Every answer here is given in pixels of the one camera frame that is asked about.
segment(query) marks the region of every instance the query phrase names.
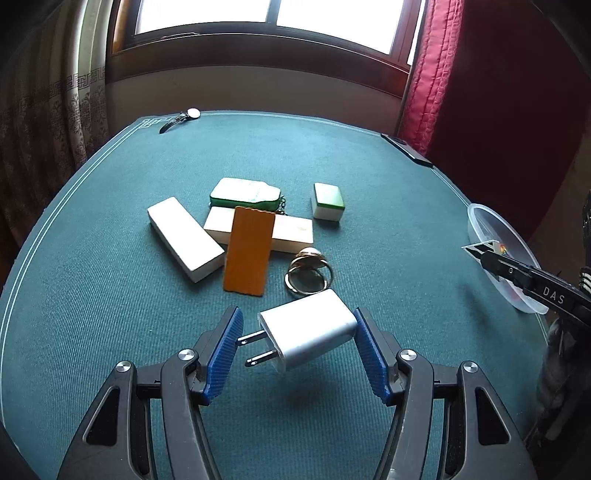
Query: wooden window frame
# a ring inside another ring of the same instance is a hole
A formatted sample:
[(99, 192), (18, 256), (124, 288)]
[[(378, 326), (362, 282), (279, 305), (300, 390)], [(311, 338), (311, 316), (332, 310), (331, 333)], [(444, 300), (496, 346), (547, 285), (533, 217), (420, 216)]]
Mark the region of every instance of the wooden window frame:
[(106, 81), (185, 67), (240, 65), (299, 70), (358, 83), (401, 98), (421, 0), (404, 0), (389, 54), (297, 28), (280, 27), (281, 0), (265, 22), (179, 25), (136, 34), (141, 0), (115, 0)]

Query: red curtain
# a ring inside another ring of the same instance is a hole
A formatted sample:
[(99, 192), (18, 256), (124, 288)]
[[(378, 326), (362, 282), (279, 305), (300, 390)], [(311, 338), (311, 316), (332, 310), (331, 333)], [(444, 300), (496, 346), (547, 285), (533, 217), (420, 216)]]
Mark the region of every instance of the red curtain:
[(578, 149), (591, 82), (528, 0), (427, 0), (400, 136), (529, 238)]

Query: power adapter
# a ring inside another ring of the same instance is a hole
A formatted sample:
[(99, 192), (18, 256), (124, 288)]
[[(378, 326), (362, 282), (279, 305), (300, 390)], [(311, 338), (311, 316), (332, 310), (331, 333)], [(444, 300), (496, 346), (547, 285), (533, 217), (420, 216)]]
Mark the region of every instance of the power adapter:
[(278, 372), (299, 367), (351, 340), (357, 320), (333, 290), (325, 290), (258, 314), (261, 330), (236, 340), (237, 346), (265, 339), (269, 351), (245, 362), (273, 360)]

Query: green and white block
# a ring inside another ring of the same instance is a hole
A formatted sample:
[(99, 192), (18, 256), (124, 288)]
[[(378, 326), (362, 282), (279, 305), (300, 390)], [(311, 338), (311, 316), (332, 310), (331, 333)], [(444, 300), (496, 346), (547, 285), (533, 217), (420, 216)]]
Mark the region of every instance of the green and white block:
[(312, 215), (321, 220), (338, 222), (345, 211), (340, 188), (326, 183), (314, 183), (312, 195)]

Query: windowsill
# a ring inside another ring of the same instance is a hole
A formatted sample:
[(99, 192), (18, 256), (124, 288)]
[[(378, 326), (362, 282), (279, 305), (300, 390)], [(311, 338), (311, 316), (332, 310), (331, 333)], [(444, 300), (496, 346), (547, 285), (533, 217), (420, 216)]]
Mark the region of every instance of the windowsill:
[(108, 83), (163, 70), (259, 66), (357, 83), (401, 98), (408, 69), (319, 41), (257, 33), (206, 33), (143, 43), (107, 58)]

